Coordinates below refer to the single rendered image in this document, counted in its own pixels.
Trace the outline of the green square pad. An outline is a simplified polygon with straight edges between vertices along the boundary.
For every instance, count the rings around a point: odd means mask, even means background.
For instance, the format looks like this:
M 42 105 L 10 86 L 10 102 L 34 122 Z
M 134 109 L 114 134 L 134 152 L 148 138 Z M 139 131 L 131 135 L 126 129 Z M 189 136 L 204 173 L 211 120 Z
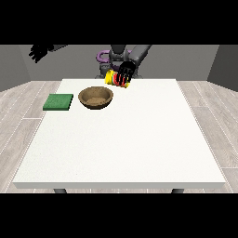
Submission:
M 73 94 L 50 94 L 43 106 L 44 111 L 68 111 Z

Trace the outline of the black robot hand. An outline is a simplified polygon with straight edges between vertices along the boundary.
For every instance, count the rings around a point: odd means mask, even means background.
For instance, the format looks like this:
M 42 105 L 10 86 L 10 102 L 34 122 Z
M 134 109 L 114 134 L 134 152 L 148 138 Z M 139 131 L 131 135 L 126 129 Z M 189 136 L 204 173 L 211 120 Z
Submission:
M 124 61 L 119 67 L 116 82 L 119 85 L 129 83 L 135 70 L 136 65 L 132 61 Z
M 48 51 L 51 51 L 54 47 L 52 45 L 33 45 L 29 56 L 32 60 L 37 63 L 41 58 L 43 58 Z

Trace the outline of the brown wooden bowl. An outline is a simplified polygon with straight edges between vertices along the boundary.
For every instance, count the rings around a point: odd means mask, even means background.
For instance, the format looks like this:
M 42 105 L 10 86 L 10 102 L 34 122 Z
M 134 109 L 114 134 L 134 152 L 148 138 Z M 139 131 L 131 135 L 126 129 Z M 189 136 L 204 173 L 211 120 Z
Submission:
M 104 86 L 91 86 L 83 89 L 78 98 L 90 110 L 100 110 L 107 107 L 113 98 L 113 92 Z

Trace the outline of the yellow cup with melon print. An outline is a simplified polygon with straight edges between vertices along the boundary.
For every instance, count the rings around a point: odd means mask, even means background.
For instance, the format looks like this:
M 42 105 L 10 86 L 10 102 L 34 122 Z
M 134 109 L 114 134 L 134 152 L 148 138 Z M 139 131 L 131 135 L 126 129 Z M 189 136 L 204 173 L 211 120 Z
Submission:
M 124 88 L 129 87 L 129 83 L 127 82 L 127 80 L 120 80 L 120 77 L 117 76 L 117 72 L 115 72 L 114 70 L 109 70 L 106 72 L 104 83 L 107 85 L 120 86 Z

